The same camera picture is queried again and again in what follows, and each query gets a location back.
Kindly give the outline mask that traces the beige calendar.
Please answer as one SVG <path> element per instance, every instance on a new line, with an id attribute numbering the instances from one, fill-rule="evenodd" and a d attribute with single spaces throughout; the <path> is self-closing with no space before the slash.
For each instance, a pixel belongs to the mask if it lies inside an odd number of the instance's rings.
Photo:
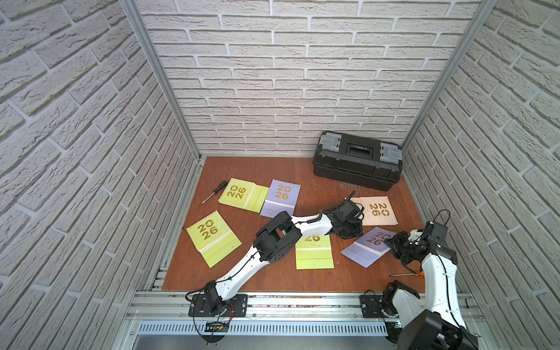
<path id="1" fill-rule="evenodd" d="M 364 226 L 396 226 L 398 224 L 387 196 L 353 198 L 352 201 L 364 207 Z"/>

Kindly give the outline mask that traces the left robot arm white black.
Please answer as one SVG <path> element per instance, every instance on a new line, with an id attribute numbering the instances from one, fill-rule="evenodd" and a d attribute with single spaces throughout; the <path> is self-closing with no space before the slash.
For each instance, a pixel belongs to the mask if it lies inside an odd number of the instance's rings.
<path id="1" fill-rule="evenodd" d="M 303 238 L 336 235 L 353 239 L 363 235 L 364 206 L 351 201 L 307 217 L 293 217 L 282 211 L 256 234 L 246 255 L 223 277 L 209 281 L 202 289 L 204 308 L 211 316 L 221 313 L 240 288 L 261 268 L 279 262 Z"/>

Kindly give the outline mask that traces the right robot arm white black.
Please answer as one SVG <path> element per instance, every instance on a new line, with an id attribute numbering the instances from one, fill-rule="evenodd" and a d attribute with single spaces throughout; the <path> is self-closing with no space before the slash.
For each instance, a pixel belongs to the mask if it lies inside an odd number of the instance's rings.
<path id="1" fill-rule="evenodd" d="M 402 231 L 384 243 L 405 268 L 420 262 L 424 274 L 425 303 L 411 287 L 393 281 L 386 286 L 383 300 L 401 322 L 393 332 L 398 349 L 477 349 L 459 310 L 456 290 L 458 259 L 446 243 L 448 228 L 428 221 L 421 230 Z"/>

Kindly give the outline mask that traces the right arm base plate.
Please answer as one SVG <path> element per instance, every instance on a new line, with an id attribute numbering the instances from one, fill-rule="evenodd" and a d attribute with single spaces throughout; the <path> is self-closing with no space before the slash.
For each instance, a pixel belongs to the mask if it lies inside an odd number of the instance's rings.
<path id="1" fill-rule="evenodd" d="M 396 309 L 380 295 L 364 294 L 359 297 L 364 319 L 388 319 L 397 316 Z"/>

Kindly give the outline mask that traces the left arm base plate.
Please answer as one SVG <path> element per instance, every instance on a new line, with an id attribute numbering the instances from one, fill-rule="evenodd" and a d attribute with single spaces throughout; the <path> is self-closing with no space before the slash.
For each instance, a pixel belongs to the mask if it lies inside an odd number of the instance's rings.
<path id="1" fill-rule="evenodd" d="M 204 293 L 193 295 L 188 312 L 189 317 L 245 317 L 248 295 L 237 294 L 226 301 L 208 301 Z"/>

